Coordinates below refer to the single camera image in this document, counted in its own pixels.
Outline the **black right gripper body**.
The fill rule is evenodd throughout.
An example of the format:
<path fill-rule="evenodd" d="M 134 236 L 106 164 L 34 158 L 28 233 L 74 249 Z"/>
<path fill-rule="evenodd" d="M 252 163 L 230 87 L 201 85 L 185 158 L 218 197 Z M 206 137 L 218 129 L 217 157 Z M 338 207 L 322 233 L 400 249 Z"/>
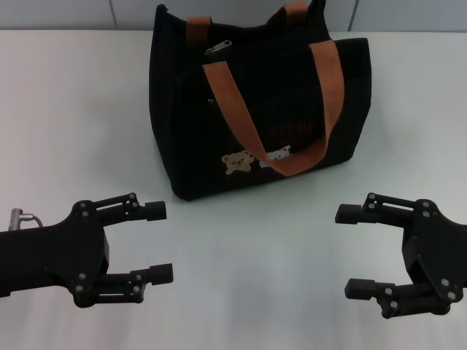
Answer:
<path fill-rule="evenodd" d="M 428 199 L 412 201 L 411 208 L 402 241 L 406 272 L 439 299 L 461 301 L 466 288 L 466 226 L 447 219 Z"/>

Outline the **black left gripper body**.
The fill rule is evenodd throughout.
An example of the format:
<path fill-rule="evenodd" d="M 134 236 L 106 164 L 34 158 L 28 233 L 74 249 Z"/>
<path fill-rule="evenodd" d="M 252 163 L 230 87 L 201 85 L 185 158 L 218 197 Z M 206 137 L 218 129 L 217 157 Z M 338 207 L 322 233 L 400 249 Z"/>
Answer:
<path fill-rule="evenodd" d="M 104 226 L 92 201 L 73 205 L 70 215 L 51 226 L 1 233 L 1 296 L 59 286 L 78 307 L 97 303 L 94 283 L 109 266 Z"/>

